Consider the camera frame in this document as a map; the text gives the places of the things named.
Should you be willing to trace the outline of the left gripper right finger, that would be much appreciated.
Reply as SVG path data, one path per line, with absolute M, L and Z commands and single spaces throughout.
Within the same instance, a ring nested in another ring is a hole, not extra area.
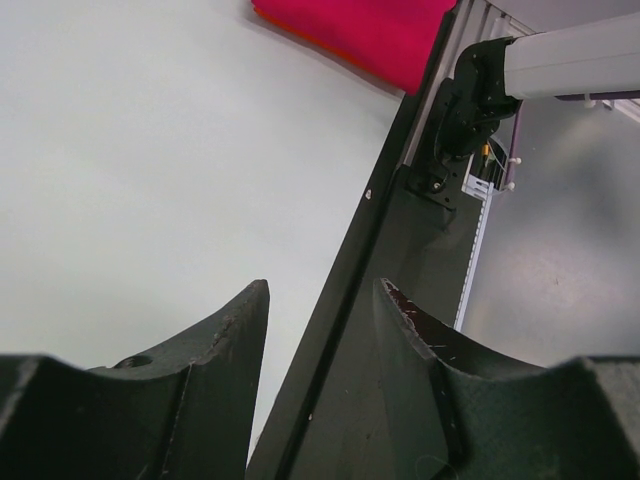
M 496 352 L 373 287 L 381 385 L 400 479 L 635 479 L 639 360 L 549 368 Z

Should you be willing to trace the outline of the pink t-shirt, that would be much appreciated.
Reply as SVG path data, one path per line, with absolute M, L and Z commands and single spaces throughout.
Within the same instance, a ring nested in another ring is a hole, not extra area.
M 408 93 L 419 90 L 452 0 L 258 0 L 254 11 Z

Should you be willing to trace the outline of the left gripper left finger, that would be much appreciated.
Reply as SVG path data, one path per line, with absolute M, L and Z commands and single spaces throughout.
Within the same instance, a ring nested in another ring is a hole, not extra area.
M 269 313 L 266 281 L 112 367 L 1 359 L 5 479 L 241 479 Z

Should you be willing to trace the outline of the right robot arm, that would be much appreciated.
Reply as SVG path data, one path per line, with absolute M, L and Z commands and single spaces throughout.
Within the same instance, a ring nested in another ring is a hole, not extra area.
M 525 100 L 635 99 L 639 15 L 472 44 L 443 86 L 434 156 L 444 160 L 473 153 Z

